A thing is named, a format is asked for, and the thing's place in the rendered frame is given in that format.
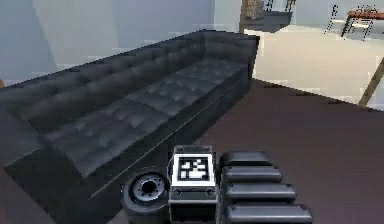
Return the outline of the brown wooden table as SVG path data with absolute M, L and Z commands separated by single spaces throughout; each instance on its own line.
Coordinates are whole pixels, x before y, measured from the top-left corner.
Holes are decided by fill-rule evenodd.
M 347 32 L 347 30 L 352 26 L 352 19 L 366 19 L 369 21 L 368 27 L 365 29 L 364 36 L 367 36 L 370 31 L 374 20 L 384 20 L 384 12 L 362 12 L 362 11 L 349 11 L 347 13 L 347 19 L 345 25 L 341 32 L 341 37 Z

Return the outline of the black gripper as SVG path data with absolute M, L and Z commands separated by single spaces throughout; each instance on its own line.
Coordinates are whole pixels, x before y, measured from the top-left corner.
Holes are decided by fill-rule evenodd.
M 128 224 L 167 224 L 169 183 L 159 169 L 134 173 L 121 190 L 121 205 Z

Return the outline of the black metal chair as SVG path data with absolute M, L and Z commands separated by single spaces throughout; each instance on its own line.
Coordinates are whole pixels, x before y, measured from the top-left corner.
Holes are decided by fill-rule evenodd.
M 345 18 L 340 12 L 340 7 L 337 4 L 334 4 L 331 9 L 330 18 L 328 24 L 324 30 L 324 33 L 328 33 L 332 30 L 335 24 L 345 24 Z

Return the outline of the black leather sofa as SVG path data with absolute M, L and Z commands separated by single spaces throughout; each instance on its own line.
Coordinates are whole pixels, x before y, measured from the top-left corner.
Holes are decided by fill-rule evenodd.
M 250 89 L 259 37 L 199 30 L 0 89 L 0 168 L 55 224 L 107 224 Z

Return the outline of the brown wooden post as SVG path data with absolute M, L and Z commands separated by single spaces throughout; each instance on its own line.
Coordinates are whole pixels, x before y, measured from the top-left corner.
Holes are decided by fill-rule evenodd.
M 371 99 L 373 93 L 378 87 L 380 80 L 384 77 L 384 57 L 381 59 L 380 63 L 377 66 L 377 69 L 372 76 L 370 82 L 368 83 L 361 99 L 358 102 L 360 107 L 366 107 L 369 100 Z

